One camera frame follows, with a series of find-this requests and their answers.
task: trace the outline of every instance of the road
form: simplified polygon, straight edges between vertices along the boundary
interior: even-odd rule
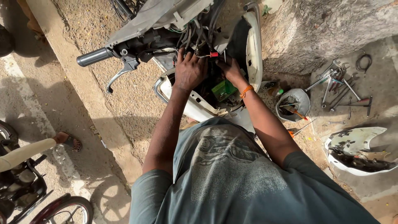
[[[126,180],[51,47],[27,29],[28,19],[16,1],[3,1],[0,16],[0,23],[16,39],[15,52],[0,59],[0,119],[16,129],[20,145],[59,131],[82,142],[79,152],[60,146],[43,153],[48,157],[37,170],[47,174],[44,179],[54,192],[23,223],[65,193],[89,199],[97,224],[127,223],[131,198]]]

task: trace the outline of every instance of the chrome brake lever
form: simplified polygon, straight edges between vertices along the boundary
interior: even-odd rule
[[[115,76],[113,76],[113,78],[109,81],[108,85],[106,86],[106,92],[109,94],[113,93],[111,85],[116,79],[118,79],[124,73],[137,69],[138,65],[140,64],[140,61],[137,58],[130,57],[127,55],[122,57],[122,61],[124,64],[124,68],[121,69],[118,73],[116,73]]]

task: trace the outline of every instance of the motorcycle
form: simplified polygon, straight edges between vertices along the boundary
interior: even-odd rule
[[[0,57],[10,54],[14,48],[14,37],[0,24]]]
[[[47,139],[20,147],[16,131],[0,120],[0,224],[6,224],[15,210],[20,212],[9,224],[20,223],[53,192],[47,192],[44,175],[35,169],[47,156],[42,155],[37,160],[30,158],[32,154],[43,152],[53,146],[55,144],[49,144]],[[69,207],[75,209],[64,211]],[[48,204],[30,224],[74,224],[73,216],[79,209],[82,211],[83,224],[91,224],[93,208],[90,202],[69,193]]]
[[[137,69],[150,59],[164,71],[154,84],[155,94],[167,103],[174,84],[176,54],[184,47],[197,57],[208,57],[204,81],[190,94],[184,115],[204,121],[222,116],[254,133],[239,92],[224,80],[215,61],[233,57],[241,72],[257,92],[262,79],[260,12],[257,3],[246,4],[229,25],[218,27],[217,21],[225,0],[112,0],[124,26],[115,32],[105,47],[81,55],[77,63],[88,66],[110,57],[124,64],[108,83]]]

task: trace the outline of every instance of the mechanic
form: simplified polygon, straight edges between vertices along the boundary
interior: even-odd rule
[[[132,187],[130,224],[378,223],[307,157],[240,73],[217,61],[241,93],[256,134],[215,117],[179,131],[207,62],[181,49],[169,103]]]

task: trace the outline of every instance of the tree trunk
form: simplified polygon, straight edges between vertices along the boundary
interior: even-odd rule
[[[398,34],[398,0],[285,0],[261,29],[264,70],[304,75]]]

